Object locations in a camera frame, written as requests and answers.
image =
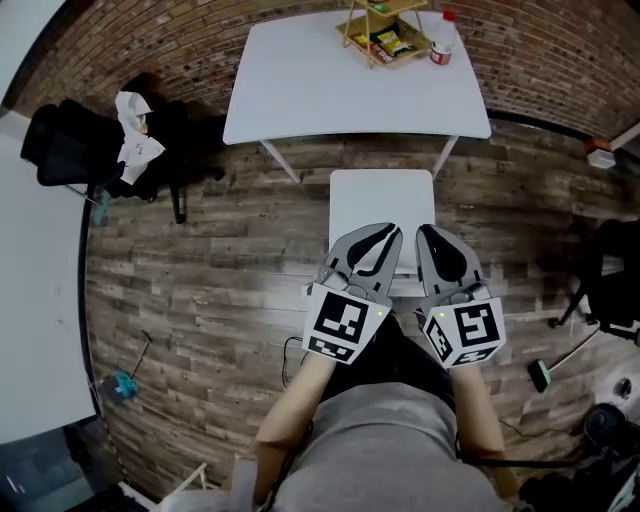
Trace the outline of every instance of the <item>white stool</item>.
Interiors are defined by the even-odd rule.
[[[329,247],[342,235],[366,224],[393,222],[404,236],[389,296],[422,297],[415,254],[416,231],[435,224],[433,180],[425,170],[353,169],[331,174]],[[371,269],[384,242],[365,256],[359,267]]]

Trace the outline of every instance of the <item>black office chair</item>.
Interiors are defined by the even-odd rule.
[[[116,163],[123,141],[118,121],[65,100],[36,111],[20,156],[38,167],[42,186],[104,185],[124,169]]]
[[[158,188],[168,184],[176,223],[182,224],[186,212],[180,211],[180,189],[195,174],[213,173],[220,179],[224,172],[187,165],[193,128],[184,103],[163,105],[148,114],[146,120],[149,136],[158,140],[165,151],[149,162],[133,185],[119,179],[124,170],[124,163],[117,162],[124,141],[120,123],[72,100],[62,101],[59,107],[45,105],[36,111],[20,156],[38,167],[38,182],[47,187],[89,184],[104,187],[112,197],[137,196],[153,201]],[[212,134],[210,147],[215,147],[215,140]]]
[[[563,325],[586,295],[591,309],[587,323],[600,323],[601,331],[640,346],[640,329],[624,330],[640,320],[640,220],[608,220],[583,244],[582,259],[564,267],[580,279],[580,287],[562,318],[549,325]]]

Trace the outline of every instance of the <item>snack package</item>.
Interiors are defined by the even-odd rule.
[[[414,49],[408,43],[401,41],[398,37],[398,33],[400,32],[400,27],[398,27],[397,23],[390,25],[389,27],[382,29],[378,32],[371,33],[371,40],[382,45],[384,50],[391,55],[392,57],[396,57],[401,53],[408,52]]]
[[[367,36],[364,34],[355,34],[353,38],[363,48],[367,47]],[[391,62],[393,60],[393,57],[389,55],[379,44],[369,41],[369,48],[371,49],[371,53],[376,55],[381,61]]]

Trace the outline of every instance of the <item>brick wall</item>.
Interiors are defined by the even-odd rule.
[[[69,0],[34,45],[5,104],[30,115],[65,97],[113,114],[142,71],[162,92],[224,112],[252,24],[348,0]],[[623,0],[441,0],[488,108],[612,137],[640,118],[640,15]]]

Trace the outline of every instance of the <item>gray t-shirt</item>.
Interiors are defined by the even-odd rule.
[[[506,511],[478,469],[456,460],[455,415],[401,383],[358,386],[318,408],[274,510]]]

